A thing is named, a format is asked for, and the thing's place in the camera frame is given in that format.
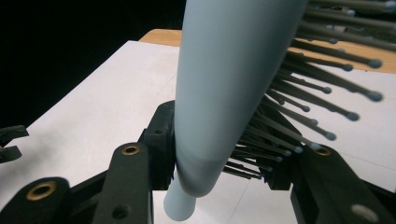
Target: screw hole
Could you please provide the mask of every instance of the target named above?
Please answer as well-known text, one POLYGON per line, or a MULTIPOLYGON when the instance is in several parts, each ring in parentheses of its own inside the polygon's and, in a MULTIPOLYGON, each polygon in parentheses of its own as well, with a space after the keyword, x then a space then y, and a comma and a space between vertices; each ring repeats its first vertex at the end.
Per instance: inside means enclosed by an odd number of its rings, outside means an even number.
POLYGON ((114 208, 112 216, 115 219, 124 219, 128 217, 130 211, 131 209, 128 205, 120 205, 114 208))
POLYGON ((122 154, 126 156, 134 155, 137 152, 139 152, 138 147, 126 147, 125 149, 122 150, 122 154))
POLYGON ((330 156, 332 152, 328 147, 321 146, 319 150, 314 150, 315 153, 319 154, 320 156, 330 156))
POLYGON ((363 220, 366 220, 370 223, 378 223, 379 218, 378 215, 376 214, 376 212, 374 212, 373 210, 371 210, 370 208, 362 205, 362 204, 353 204, 351 206, 351 210, 352 212, 360 217, 363 220))
POLYGON ((38 201, 48 197, 55 191, 56 183, 54 181, 47 181, 36 185, 34 188, 29 190, 26 195, 26 199, 30 201, 38 201))

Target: gray cylindrical object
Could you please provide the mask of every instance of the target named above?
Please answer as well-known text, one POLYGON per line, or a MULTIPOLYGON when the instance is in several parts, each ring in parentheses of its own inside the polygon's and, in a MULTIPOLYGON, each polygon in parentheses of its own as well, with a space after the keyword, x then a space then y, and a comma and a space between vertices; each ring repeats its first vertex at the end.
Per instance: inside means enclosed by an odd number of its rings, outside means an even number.
POLYGON ((174 221, 184 221, 195 210, 196 198, 188 195, 178 183, 177 174, 163 200, 166 215, 174 221))
POLYGON ((205 196, 270 85, 306 0, 188 0, 175 132, 182 188, 205 196))

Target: black bracket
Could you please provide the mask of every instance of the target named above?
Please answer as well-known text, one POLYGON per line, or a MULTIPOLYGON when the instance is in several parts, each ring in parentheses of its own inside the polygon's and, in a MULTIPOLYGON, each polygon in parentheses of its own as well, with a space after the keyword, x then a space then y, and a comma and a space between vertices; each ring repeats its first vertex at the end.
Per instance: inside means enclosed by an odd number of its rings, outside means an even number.
MULTIPOLYGON (((12 126, 0 129, 0 143, 8 142, 15 138, 28 136, 29 133, 22 125, 12 126)), ((0 163, 15 161, 22 156, 18 147, 1 147, 0 146, 0 163)))

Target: white paper sheet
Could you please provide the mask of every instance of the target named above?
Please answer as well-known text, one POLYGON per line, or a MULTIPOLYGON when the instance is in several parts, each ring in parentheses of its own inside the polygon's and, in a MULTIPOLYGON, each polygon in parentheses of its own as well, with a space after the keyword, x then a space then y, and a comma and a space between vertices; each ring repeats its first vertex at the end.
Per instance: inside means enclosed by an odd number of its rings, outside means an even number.
MULTIPOLYGON (((133 41, 114 53, 32 124, 29 137, 10 143, 23 156, 0 165, 0 207, 38 178, 61 176, 74 186, 107 169, 113 150, 137 141, 157 106, 174 99, 177 57, 176 47, 133 41)), ((337 133, 338 139, 329 143, 305 128, 301 131, 340 151, 361 178, 395 190, 396 76, 363 71, 343 76, 381 90, 385 100, 372 104, 362 96, 334 89, 329 97, 360 112, 361 120, 350 122, 312 107, 309 116, 337 133)), ((175 223, 163 211, 164 194, 154 193, 154 220, 175 223)), ((184 223, 295 222, 289 192, 271 191, 262 181, 222 174, 213 191, 198 199, 194 215, 184 223)))

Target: wooden table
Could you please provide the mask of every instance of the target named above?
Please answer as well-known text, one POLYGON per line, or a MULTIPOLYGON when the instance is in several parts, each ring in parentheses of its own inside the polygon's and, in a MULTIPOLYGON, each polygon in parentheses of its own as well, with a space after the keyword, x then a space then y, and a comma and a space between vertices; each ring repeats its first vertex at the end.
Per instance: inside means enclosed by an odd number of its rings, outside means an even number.
MULTIPOLYGON (((162 30, 155 29, 148 32, 145 36, 143 36, 140 41, 152 44, 161 44, 168 46, 180 46, 182 33, 179 30, 162 30)), ((363 55, 372 59, 380 59, 383 63, 382 67, 378 69, 371 68, 364 64, 352 63, 356 69, 366 70, 366 71, 376 71, 376 72, 384 72, 384 73, 393 73, 396 74, 396 53, 390 52, 382 49, 374 49, 366 46, 361 46, 357 44, 351 44, 347 42, 339 42, 336 45, 332 45, 322 41, 313 41, 313 43, 333 48, 333 49, 345 49, 348 53, 363 55)), ((320 55, 317 53, 312 53, 305 50, 300 49, 290 49, 292 51, 302 52, 306 56, 320 58, 324 60, 332 60, 341 63, 349 63, 348 61, 343 61, 341 59, 333 58, 326 55, 320 55)))

